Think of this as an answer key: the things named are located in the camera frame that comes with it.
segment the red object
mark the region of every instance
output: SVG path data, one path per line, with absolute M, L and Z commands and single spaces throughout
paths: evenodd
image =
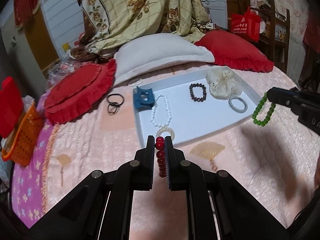
M 273 70 L 273 62 L 251 43 L 233 33 L 213 30 L 195 44 L 211 51 L 216 65 L 256 72 Z
M 156 142 L 155 148 L 156 148 L 157 150 L 163 150 L 163 148 L 164 148 L 164 142 L 162 142 L 162 141 Z
M 164 151 L 162 151 L 162 150 L 158 151 L 156 156 L 157 156 L 158 159 L 163 159 L 164 158 Z
M 157 137 L 156 142 L 159 142 L 159 141 L 164 143 L 164 138 L 161 136 Z
M 14 21 L 17 27 L 22 27 L 39 8 L 39 0 L 14 0 Z
M 21 94 L 12 77 L 7 77 L 2 82 L 0 102 L 0 135 L 7 138 L 18 123 L 23 110 Z
M 87 112 L 112 86 L 116 62 L 89 63 L 62 79 L 44 103 L 52 124 L 66 123 Z
M 165 159 L 157 159 L 158 165 L 164 165 L 165 164 Z
M 250 42 L 259 41 L 260 16 L 251 12 L 250 7 L 243 14 L 231 15 L 231 32 Z
M 312 11 L 309 12 L 309 19 L 303 42 L 317 53 L 320 53 L 320 18 Z

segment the basket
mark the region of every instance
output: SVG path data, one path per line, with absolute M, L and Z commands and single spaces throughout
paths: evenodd
M 27 166 L 30 163 L 33 149 L 43 125 L 44 121 L 39 116 L 35 103 L 33 103 L 19 125 L 10 151 L 1 150 L 2 159 Z

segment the black bead bracelet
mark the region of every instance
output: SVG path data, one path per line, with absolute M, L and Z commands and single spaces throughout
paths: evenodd
M 197 97 L 195 97 L 195 95 L 194 95 L 194 93 L 193 93 L 193 88 L 194 87 L 201 87 L 202 88 L 202 94 L 203 94 L 203 97 L 201 97 L 201 98 L 197 98 Z M 205 101 L 206 99 L 207 99 L 207 89 L 205 88 L 205 86 L 203 85 L 203 84 L 199 84 L 199 83 L 197 83 L 197 84 L 191 84 L 190 86 L 189 86 L 189 91 L 190 91 L 190 96 L 191 96 L 191 99 L 193 100 L 193 101 L 197 101 L 197 102 L 203 102 L 203 101 Z

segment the white tray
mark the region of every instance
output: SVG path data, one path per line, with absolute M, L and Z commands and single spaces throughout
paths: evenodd
M 240 95 L 247 104 L 248 109 L 245 113 L 239 114 L 229 106 L 228 100 L 214 98 L 209 91 L 209 84 L 205 77 L 207 69 L 199 70 L 183 75 L 172 76 L 170 78 L 155 81 L 139 86 L 141 89 L 152 88 L 153 94 L 165 94 L 168 98 L 172 119 L 169 127 L 175 132 L 173 144 L 181 144 L 205 135 L 215 133 L 232 126 L 241 120 L 251 116 L 261 97 L 244 82 L 238 75 L 234 75 L 235 81 L 240 84 L 242 93 Z M 204 102 L 194 102 L 191 100 L 189 85 L 191 83 L 201 83 L 206 86 L 207 99 Z M 194 88 L 196 97 L 202 97 L 201 88 Z M 243 109 L 243 103 L 233 100 L 235 107 Z M 151 123 L 151 110 L 138 111 L 134 109 L 135 123 L 141 147 L 145 147 L 148 135 L 156 136 L 159 128 Z M 163 124 L 166 122 L 167 112 L 163 98 L 159 98 L 156 109 L 155 121 Z

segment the red curtain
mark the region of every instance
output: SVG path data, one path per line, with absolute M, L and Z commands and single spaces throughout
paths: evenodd
M 39 8 L 39 0 L 14 0 L 14 19 L 17 27 L 22 27 Z

